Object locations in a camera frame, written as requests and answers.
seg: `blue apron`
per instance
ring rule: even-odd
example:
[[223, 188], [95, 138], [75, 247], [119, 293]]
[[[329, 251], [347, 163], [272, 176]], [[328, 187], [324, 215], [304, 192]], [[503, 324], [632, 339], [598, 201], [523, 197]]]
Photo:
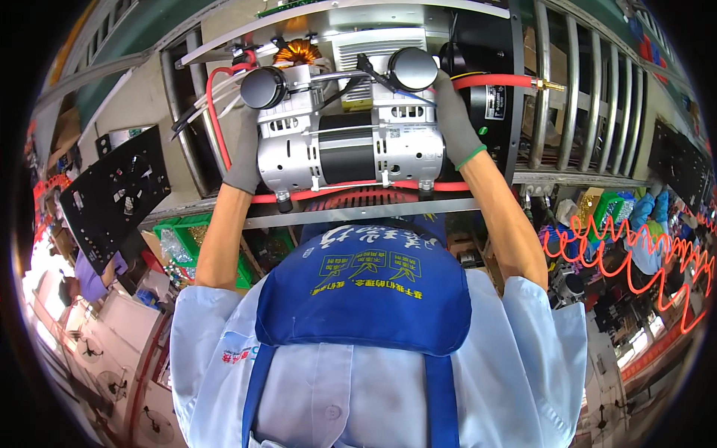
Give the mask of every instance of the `blue apron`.
[[261, 343], [242, 418], [249, 444], [272, 357], [280, 345], [333, 343], [423, 353], [432, 447], [458, 447], [450, 354], [470, 327], [465, 271], [436, 238], [344, 225], [313, 237], [266, 279], [257, 307]]

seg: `purple shirt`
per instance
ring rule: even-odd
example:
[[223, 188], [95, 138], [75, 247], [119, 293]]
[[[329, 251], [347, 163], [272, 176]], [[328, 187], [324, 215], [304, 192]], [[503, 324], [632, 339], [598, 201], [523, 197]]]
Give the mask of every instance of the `purple shirt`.
[[[127, 262], [122, 258], [120, 252], [115, 253], [113, 259], [115, 260], [115, 276], [124, 274], [127, 271]], [[75, 262], [75, 278], [80, 281], [80, 294], [88, 302], [96, 302], [108, 292], [108, 289], [102, 284], [102, 278], [97, 275], [82, 250], [77, 255]]]

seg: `copper toroidal coil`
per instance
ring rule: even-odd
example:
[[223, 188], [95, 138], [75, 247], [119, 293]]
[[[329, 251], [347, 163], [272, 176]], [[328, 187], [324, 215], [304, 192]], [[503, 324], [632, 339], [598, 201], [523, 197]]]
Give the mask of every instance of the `copper toroidal coil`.
[[279, 48], [279, 51], [274, 55], [275, 64], [289, 61], [294, 62], [294, 65], [313, 65], [313, 62], [321, 57], [318, 48], [311, 44], [308, 39], [294, 39], [291, 42], [287, 42], [286, 45], [289, 48]]

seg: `brass fitting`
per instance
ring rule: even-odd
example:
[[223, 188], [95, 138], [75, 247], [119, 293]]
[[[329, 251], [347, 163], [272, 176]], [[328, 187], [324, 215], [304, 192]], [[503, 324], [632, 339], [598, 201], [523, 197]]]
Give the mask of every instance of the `brass fitting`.
[[558, 90], [559, 92], [565, 91], [564, 85], [558, 84], [557, 82], [542, 80], [540, 78], [537, 78], [537, 79], [533, 78], [531, 80], [531, 84], [533, 85], [533, 87], [535, 87], [538, 90], [550, 89], [550, 90]]

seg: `silver compressor body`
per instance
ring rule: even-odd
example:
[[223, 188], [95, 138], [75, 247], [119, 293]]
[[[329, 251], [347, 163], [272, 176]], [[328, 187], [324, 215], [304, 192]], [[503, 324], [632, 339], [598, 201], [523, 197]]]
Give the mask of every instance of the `silver compressor body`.
[[[381, 59], [371, 58], [379, 70]], [[434, 107], [372, 80], [371, 110], [322, 115], [322, 85], [311, 80], [318, 68], [282, 71], [283, 99], [258, 119], [259, 172], [277, 202], [288, 201], [291, 191], [366, 181], [413, 180], [420, 190], [433, 190], [445, 158]], [[429, 90], [415, 95], [434, 100]]]

